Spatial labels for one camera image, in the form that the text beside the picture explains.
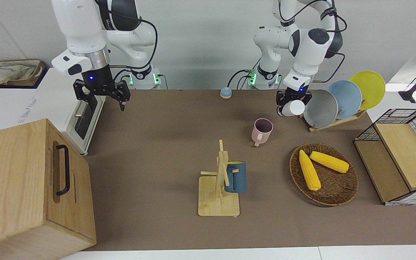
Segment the gray plate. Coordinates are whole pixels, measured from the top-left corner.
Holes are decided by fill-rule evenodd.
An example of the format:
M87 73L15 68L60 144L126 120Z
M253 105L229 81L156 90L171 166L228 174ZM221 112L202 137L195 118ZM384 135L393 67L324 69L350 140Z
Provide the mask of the gray plate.
M338 114L338 103L335 97L326 90L315 90L312 99L304 110L304 119L310 126L324 128L329 126Z

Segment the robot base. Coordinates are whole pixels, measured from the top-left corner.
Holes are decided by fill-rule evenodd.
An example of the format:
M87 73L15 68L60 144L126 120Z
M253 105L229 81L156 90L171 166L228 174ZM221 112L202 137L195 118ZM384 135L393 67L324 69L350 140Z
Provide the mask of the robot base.
M144 78L138 79L132 73L129 74L131 79L127 82L129 89L160 89L161 88L161 81L160 77L160 70L153 67L152 71Z
M280 82L277 82L278 74L274 76L272 79L266 80L264 77L257 75L255 84L251 84L250 81L248 81L248 85L253 86L256 89L259 90L267 90L267 89L276 89Z

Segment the brown tablecloth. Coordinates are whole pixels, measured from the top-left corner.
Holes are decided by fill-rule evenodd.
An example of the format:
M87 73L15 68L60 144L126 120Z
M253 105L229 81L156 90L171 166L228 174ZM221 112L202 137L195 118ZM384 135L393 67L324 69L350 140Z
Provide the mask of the brown tablecloth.
M274 130L253 147L254 120ZM88 250L416 244L416 206L383 206L353 145L359 120L309 133L276 115L275 91L132 91L125 112L107 99L86 156L91 168L97 245ZM198 216L200 171L216 169L218 140L231 161L246 161L240 215ZM303 143L325 143L354 165L359 193L321 207L300 194L289 159Z

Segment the corn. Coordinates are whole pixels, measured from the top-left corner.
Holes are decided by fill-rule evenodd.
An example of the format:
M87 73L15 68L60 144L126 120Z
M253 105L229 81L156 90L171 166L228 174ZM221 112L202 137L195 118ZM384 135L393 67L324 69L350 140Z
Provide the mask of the corn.
M326 155L325 153L313 151L310 158L313 161L320 163L323 166L335 170L339 173L347 173L348 169L350 168L350 165L347 162L338 158L334 158L333 156Z
M314 168L314 165L312 165L311 160L303 150L299 151L299 164L301 165L301 170L303 171L307 187L311 191L320 190L321 186L317 172Z

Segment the oven handle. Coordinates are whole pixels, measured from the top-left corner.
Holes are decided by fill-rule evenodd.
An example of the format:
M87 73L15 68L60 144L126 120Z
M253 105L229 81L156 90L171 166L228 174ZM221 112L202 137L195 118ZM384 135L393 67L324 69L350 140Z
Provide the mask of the oven handle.
M84 102L84 101L80 102L80 104L78 105L78 108L76 109L74 116L78 118L84 117L87 106L88 106L87 102Z

